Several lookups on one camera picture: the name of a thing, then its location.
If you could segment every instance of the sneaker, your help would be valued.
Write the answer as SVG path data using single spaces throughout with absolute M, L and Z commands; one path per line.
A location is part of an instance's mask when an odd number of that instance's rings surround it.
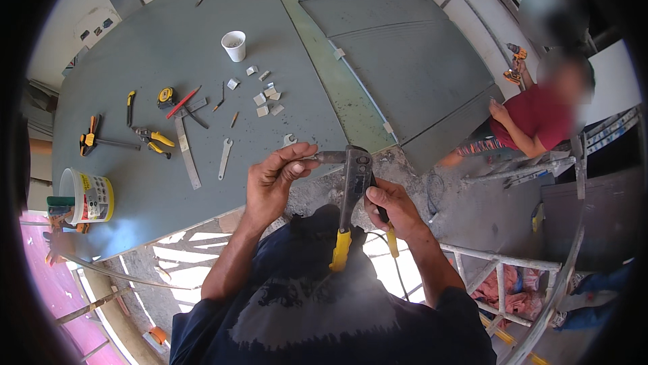
M 574 272 L 571 278 L 569 279 L 569 283 L 567 284 L 567 295 L 571 295 L 576 288 L 578 288 L 578 285 L 585 279 L 587 275 L 583 275 L 582 273 L 576 273 Z
M 556 314 L 554 314 L 551 321 L 549 321 L 549 324 L 547 324 L 547 327 L 551 327 L 553 329 L 563 327 L 563 324 L 566 319 L 567 319 L 567 312 L 556 312 Z

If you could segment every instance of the red pencil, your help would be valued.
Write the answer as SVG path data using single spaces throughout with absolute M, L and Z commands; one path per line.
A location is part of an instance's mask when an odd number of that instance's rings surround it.
M 198 92 L 198 90 L 199 90 L 200 88 L 202 88 L 202 85 L 200 85 L 199 87 L 197 87 L 196 89 L 194 89 L 193 91 L 191 91 L 187 96 L 185 96 L 185 98 L 184 98 L 182 101 L 178 102 L 178 104 L 175 106 L 175 108 L 173 108 L 170 112 L 168 112 L 168 115 L 166 115 L 166 118 L 167 118 L 167 119 L 170 119 L 171 116 L 173 116 L 173 114 L 174 114 L 175 112 L 177 112 L 178 109 L 180 109 L 180 108 L 182 107 L 182 105 L 183 105 L 185 102 L 187 102 L 187 101 L 189 100 L 190 97 L 194 96 L 194 94 L 195 94 L 196 92 Z

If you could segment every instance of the workbench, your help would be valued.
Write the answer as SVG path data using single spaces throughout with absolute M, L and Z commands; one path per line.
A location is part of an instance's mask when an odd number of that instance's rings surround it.
M 244 205 L 248 166 L 280 148 L 285 134 L 316 142 L 321 150 L 342 150 L 351 143 L 373 153 L 395 144 L 362 86 L 335 59 L 327 38 L 297 0 L 204 0 L 197 8 L 195 2 L 152 1 L 97 43 L 63 81 L 54 123 L 54 194 L 70 166 L 106 176 L 115 188 L 112 219 L 75 235 L 76 254 L 83 259 L 108 259 Z M 247 35 L 247 57 L 241 63 L 230 61 L 220 45 L 231 30 Z M 259 73 L 247 77 L 252 65 Z M 261 83 L 257 78 L 265 70 L 271 75 Z M 212 113 L 221 83 L 233 77 L 241 84 L 234 91 L 225 87 L 225 102 Z M 267 82 L 282 92 L 278 103 L 286 109 L 258 118 L 252 97 Z M 157 109 L 157 95 L 173 86 L 182 98 L 200 84 L 192 102 L 208 98 L 209 105 L 196 115 L 210 128 L 185 118 L 199 189 L 190 184 L 179 147 L 161 145 L 173 154 L 168 161 L 143 143 L 139 152 L 99 145 L 87 158 L 79 156 L 78 138 L 87 132 L 90 116 L 99 113 L 104 116 L 99 137 L 137 142 L 125 117 L 132 90 L 137 91 L 133 125 L 175 141 L 174 122 Z M 236 111 L 240 115 L 230 129 Z M 225 178 L 218 181 L 225 138 L 234 145 Z M 313 175 L 335 168 L 323 166 Z

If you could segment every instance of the hand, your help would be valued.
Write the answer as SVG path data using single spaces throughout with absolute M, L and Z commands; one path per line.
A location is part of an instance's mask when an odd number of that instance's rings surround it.
M 508 123 L 511 120 L 511 117 L 509 116 L 509 111 L 506 110 L 506 107 L 503 104 L 499 104 L 497 101 L 494 99 L 490 100 L 490 105 L 488 107 L 488 110 L 490 111 L 490 115 L 500 122 L 501 124 L 506 126 L 506 123 Z
M 525 62 L 524 60 L 517 60 L 517 61 L 515 61 L 515 65 L 514 65 L 514 67 L 515 67 L 515 69 L 518 70 L 518 72 L 519 72 L 520 74 L 524 74 L 524 73 L 527 71 L 527 69 L 526 69 L 526 62 Z
M 365 211 L 377 228 L 387 231 L 386 223 L 380 220 L 378 206 L 387 210 L 389 221 L 394 225 L 394 233 L 401 240 L 412 240 L 418 235 L 431 235 L 429 227 L 421 220 L 419 212 L 411 201 L 405 188 L 376 178 L 378 187 L 370 186 L 364 198 Z
M 256 230 L 265 230 L 283 213 L 292 182 L 307 177 L 312 169 L 320 166 L 314 159 L 302 159 L 317 151 L 315 144 L 296 142 L 273 151 L 262 163 L 249 167 L 244 216 Z

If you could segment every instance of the white cup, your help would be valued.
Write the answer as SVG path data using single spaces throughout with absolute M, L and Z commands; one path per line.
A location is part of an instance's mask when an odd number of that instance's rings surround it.
M 220 40 L 225 51 L 234 62 L 241 62 L 245 58 L 245 33 L 229 32 Z

